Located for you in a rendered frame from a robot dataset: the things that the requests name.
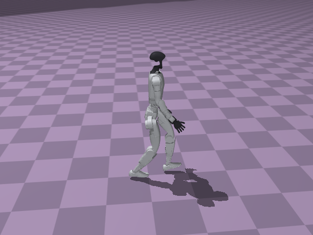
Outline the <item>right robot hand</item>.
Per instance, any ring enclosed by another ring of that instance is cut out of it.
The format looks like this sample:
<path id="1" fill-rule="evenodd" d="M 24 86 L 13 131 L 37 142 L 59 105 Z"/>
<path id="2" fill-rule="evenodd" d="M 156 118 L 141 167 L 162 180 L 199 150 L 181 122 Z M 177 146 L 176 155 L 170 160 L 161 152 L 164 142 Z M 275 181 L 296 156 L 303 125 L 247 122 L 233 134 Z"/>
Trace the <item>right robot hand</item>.
<path id="1" fill-rule="evenodd" d="M 172 116 L 172 117 L 174 117 L 174 116 Z M 175 118 L 175 117 L 174 117 Z M 180 131 L 182 132 L 182 130 L 184 130 L 183 128 L 185 128 L 183 125 L 182 125 L 182 123 L 183 124 L 185 124 L 185 122 L 182 122 L 182 121 L 179 121 L 179 120 L 177 120 L 176 118 L 175 118 L 175 121 L 172 123 L 172 124 L 174 124 L 174 127 L 175 127 L 175 129 L 177 129 L 177 131 L 178 131 L 178 133 L 180 133 Z M 183 127 L 183 128 L 182 128 Z M 182 130 L 181 130 L 181 129 Z M 179 131 L 180 130 L 180 131 Z"/>

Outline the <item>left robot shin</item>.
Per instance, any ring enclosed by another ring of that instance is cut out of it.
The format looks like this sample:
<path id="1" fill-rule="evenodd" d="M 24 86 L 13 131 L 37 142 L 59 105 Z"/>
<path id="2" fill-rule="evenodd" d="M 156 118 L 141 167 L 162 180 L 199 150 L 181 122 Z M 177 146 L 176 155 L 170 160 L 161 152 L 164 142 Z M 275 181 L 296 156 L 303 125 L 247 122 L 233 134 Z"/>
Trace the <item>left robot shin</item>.
<path id="1" fill-rule="evenodd" d="M 167 143 L 165 145 L 165 153 L 166 153 L 166 165 L 170 165 L 170 161 L 174 152 L 174 147 L 175 147 L 175 141 L 176 139 L 172 142 L 172 143 Z M 168 166 L 167 165 L 167 166 Z"/>

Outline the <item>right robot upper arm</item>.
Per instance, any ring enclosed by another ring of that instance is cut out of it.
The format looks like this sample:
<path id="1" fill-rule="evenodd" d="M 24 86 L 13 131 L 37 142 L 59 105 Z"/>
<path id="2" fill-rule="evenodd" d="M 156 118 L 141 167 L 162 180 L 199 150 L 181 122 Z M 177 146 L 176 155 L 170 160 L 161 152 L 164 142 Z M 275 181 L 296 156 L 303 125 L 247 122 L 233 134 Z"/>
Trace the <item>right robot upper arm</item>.
<path id="1" fill-rule="evenodd" d="M 161 79 L 158 76 L 153 77 L 152 86 L 154 89 L 154 97 L 156 106 L 159 107 L 158 102 L 161 100 Z"/>

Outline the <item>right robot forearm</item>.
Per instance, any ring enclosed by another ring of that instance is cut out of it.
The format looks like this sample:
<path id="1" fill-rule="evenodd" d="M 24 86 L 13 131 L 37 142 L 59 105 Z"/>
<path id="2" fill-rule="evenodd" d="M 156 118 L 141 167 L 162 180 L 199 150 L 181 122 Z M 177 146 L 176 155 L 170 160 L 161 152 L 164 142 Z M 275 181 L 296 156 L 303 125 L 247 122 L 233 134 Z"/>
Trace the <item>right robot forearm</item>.
<path id="1" fill-rule="evenodd" d="M 160 108 L 160 112 L 162 112 L 163 115 L 173 123 L 175 121 L 175 118 L 172 117 L 171 113 L 169 113 L 169 110 L 167 109 L 167 107 L 165 105 L 165 102 L 163 100 L 160 100 L 158 102 L 158 105 L 159 105 L 159 108 Z"/>

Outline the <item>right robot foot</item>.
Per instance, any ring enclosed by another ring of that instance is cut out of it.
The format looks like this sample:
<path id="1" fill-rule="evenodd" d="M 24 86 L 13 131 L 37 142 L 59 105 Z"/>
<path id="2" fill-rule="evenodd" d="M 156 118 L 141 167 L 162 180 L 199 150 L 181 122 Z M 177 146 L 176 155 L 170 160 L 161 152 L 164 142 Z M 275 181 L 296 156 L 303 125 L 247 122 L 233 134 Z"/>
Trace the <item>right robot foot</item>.
<path id="1" fill-rule="evenodd" d="M 129 172 L 129 176 L 131 177 L 148 177 L 149 176 L 149 173 L 148 172 L 143 172 L 143 171 L 137 171 L 137 173 L 134 173 L 133 172 L 134 170 L 130 170 Z"/>

